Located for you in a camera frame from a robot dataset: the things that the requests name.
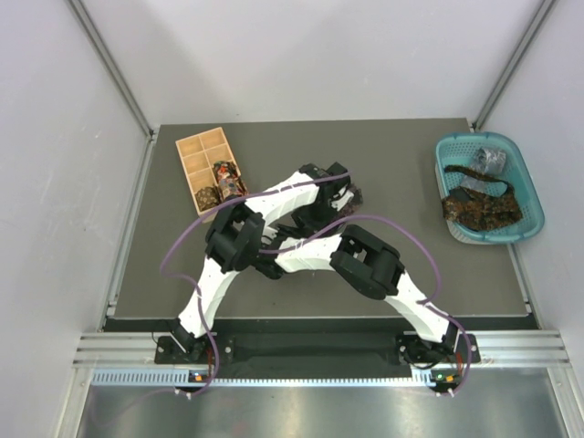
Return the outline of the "dark purple patterned tie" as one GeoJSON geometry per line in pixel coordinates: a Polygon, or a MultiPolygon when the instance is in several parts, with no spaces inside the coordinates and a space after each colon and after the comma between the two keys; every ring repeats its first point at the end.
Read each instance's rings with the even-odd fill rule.
{"type": "Polygon", "coordinates": [[[353,207],[351,208],[351,210],[347,214],[338,215],[338,218],[346,217],[346,216],[350,216],[350,215],[355,214],[360,209],[360,207],[363,205],[363,196],[362,196],[361,189],[358,188],[355,184],[353,184],[353,185],[355,187],[355,198],[353,201],[353,207]]]}

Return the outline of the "wooden compartment box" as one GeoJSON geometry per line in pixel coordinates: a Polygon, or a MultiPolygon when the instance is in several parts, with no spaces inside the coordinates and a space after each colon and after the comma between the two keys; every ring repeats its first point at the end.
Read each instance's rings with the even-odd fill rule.
{"type": "Polygon", "coordinates": [[[218,161],[233,162],[240,174],[240,168],[229,145],[224,129],[221,127],[203,131],[175,142],[182,164],[182,169],[188,184],[189,193],[193,198],[195,210],[200,213],[195,203],[195,193],[205,186],[215,186],[213,165],[218,161]]]}

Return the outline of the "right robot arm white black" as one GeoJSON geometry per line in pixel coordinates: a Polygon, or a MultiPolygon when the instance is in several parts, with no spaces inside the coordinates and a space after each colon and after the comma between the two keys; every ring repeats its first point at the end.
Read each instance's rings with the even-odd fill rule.
{"type": "Polygon", "coordinates": [[[358,225],[343,232],[295,238],[277,232],[260,247],[253,267],[268,278],[299,271],[331,271],[362,296],[387,303],[412,326],[397,337],[403,359],[422,369],[459,350],[459,328],[414,284],[397,249],[358,225]]]}

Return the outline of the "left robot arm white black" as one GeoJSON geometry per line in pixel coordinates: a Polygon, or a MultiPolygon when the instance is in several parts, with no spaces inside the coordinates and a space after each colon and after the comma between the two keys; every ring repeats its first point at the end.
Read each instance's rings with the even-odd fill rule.
{"type": "Polygon", "coordinates": [[[199,278],[170,272],[166,255],[161,273],[188,282],[193,294],[168,326],[175,350],[185,360],[200,360],[214,344],[214,316],[235,277],[253,267],[279,279],[285,269],[276,262],[276,251],[288,238],[307,239],[317,232],[332,234],[337,220],[357,194],[349,171],[339,163],[324,170],[302,166],[283,182],[261,193],[230,195],[203,214],[211,225],[206,232],[203,269],[199,278]]]}

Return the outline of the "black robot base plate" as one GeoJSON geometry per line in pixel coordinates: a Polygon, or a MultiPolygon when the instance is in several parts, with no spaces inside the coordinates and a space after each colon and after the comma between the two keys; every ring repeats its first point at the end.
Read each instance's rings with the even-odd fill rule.
{"type": "MultiPolygon", "coordinates": [[[[168,328],[161,331],[158,365],[198,366],[220,379],[365,379],[408,377],[419,368],[406,362],[397,337],[412,335],[403,318],[220,319],[214,344],[198,358],[181,352],[168,328]]],[[[475,336],[459,335],[455,355],[435,367],[460,370],[480,360],[475,336]]]]}

